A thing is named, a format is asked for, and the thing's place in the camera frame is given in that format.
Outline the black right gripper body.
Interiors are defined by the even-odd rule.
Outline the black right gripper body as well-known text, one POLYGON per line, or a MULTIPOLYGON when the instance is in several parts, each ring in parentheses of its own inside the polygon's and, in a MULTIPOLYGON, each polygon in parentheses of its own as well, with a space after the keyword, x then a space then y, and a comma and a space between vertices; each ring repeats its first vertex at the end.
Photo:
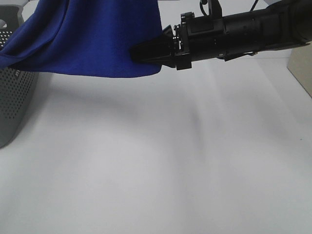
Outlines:
POLYGON ((177 70, 190 69, 194 61, 226 55, 226 30, 222 15, 195 17, 193 12, 183 13, 175 32, 178 36, 174 55, 177 70))

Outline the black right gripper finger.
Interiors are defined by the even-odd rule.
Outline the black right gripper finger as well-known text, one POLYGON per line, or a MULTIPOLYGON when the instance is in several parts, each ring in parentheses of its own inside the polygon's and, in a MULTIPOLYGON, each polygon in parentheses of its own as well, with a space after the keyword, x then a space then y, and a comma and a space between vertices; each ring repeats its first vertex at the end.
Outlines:
POLYGON ((171 37, 159 36, 130 48, 133 62, 175 67, 174 43, 171 37))
POLYGON ((173 39, 173 29, 171 25, 168 25, 163 29, 162 37, 164 39, 173 39))

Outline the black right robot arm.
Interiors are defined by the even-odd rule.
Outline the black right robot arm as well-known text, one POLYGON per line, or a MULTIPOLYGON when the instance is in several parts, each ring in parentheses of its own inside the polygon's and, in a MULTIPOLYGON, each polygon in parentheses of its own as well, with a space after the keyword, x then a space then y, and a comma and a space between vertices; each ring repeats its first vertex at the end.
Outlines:
POLYGON ((307 46, 312 40, 312 3, 309 0, 280 0, 265 9, 229 16, 219 1, 208 0, 201 17, 187 12, 181 23, 167 26, 162 34, 130 49, 135 62, 190 69, 195 61, 229 61, 307 46))

